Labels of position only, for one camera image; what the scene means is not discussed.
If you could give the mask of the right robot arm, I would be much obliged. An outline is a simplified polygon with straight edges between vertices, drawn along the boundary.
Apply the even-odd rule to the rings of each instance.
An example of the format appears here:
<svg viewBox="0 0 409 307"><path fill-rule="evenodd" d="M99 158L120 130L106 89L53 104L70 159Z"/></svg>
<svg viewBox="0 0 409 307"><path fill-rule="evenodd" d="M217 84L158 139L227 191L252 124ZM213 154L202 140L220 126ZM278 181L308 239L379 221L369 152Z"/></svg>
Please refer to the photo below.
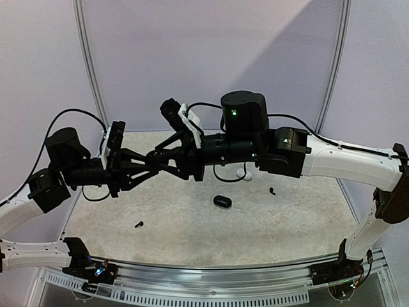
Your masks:
<svg viewBox="0 0 409 307"><path fill-rule="evenodd" d="M225 94L219 109L221 133L206 135L190 106L172 98L162 103L160 112L175 133L156 151L162 160L175 161L170 173L200 181L206 166L253 162L275 175L339 178L374 187L373 207L331 263L333 277L345 278L385 230L407 220L408 155L403 145L379 149L343 143L308 125L271 129L265 97L251 91Z"/></svg>

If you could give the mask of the round black case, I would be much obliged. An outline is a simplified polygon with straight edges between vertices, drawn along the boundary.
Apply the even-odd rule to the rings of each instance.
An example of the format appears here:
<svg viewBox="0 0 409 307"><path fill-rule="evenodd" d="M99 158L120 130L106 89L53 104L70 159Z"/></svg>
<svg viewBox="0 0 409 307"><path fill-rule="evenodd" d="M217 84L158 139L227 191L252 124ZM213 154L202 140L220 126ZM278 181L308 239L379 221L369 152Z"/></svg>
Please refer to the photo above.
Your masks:
<svg viewBox="0 0 409 307"><path fill-rule="evenodd" d="M146 154L147 164L168 163L168 158L163 150L152 150Z"/></svg>

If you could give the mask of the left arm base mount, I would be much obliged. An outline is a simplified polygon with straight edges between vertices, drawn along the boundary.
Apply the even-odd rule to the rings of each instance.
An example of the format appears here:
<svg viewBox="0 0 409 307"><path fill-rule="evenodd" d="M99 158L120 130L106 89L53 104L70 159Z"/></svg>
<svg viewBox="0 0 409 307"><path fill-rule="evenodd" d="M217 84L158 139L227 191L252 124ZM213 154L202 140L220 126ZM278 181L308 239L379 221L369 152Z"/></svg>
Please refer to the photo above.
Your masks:
<svg viewBox="0 0 409 307"><path fill-rule="evenodd" d="M62 272L74 277L86 279L88 283L104 283L113 285L119 267L108 260L96 261L90 256L76 256L71 259L68 267L62 268Z"/></svg>

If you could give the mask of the black earbud charging case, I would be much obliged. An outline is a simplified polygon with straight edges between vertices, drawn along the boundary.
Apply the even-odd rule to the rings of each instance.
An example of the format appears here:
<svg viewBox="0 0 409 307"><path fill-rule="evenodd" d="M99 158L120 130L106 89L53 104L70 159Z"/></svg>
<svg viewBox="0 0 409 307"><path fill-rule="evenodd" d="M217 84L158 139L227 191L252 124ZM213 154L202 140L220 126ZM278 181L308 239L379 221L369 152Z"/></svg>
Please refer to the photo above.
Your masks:
<svg viewBox="0 0 409 307"><path fill-rule="evenodd" d="M230 209L232 206L232 201L230 198L227 198L225 196L216 195L213 198L213 204L222 209Z"/></svg>

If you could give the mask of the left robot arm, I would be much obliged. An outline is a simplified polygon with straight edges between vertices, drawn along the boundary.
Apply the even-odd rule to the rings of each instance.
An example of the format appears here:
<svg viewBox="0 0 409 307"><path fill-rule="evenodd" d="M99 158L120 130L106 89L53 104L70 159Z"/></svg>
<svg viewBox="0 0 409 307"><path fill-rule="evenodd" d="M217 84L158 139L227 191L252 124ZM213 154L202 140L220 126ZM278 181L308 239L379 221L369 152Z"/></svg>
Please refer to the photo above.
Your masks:
<svg viewBox="0 0 409 307"><path fill-rule="evenodd" d="M48 167L30 175L20 190L1 202L1 235L54 210L78 187L104 185L115 198L155 176L158 169L146 163L144 156L121 147L122 137L123 130L113 127L106 146L108 154L96 158L81 144L73 127L47 137ZM1 270L23 267L61 267L82 278L95 272L86 246L77 237L43 243L1 240Z"/></svg>

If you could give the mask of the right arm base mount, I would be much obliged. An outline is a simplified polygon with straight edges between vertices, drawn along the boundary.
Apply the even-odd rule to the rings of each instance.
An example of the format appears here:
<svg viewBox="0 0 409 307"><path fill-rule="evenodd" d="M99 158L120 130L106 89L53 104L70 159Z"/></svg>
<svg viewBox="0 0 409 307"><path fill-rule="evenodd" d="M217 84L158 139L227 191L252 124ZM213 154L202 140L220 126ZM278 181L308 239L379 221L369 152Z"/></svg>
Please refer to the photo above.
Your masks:
<svg viewBox="0 0 409 307"><path fill-rule="evenodd" d="M309 270L313 285L322 285L360 276L364 271L362 264L362 258L352 260L341 253L336 260L311 265Z"/></svg>

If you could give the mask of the white earbud charging case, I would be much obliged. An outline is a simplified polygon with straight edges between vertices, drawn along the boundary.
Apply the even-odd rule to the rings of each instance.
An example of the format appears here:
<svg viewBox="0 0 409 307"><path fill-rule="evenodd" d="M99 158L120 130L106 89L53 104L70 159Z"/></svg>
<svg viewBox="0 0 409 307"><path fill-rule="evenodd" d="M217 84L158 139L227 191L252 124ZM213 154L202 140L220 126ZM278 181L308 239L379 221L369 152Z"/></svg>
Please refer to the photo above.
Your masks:
<svg viewBox="0 0 409 307"><path fill-rule="evenodd" d="M253 174L249 170L244 170L243 168L238 168L236 170L236 176L244 181L250 181L253 179Z"/></svg>

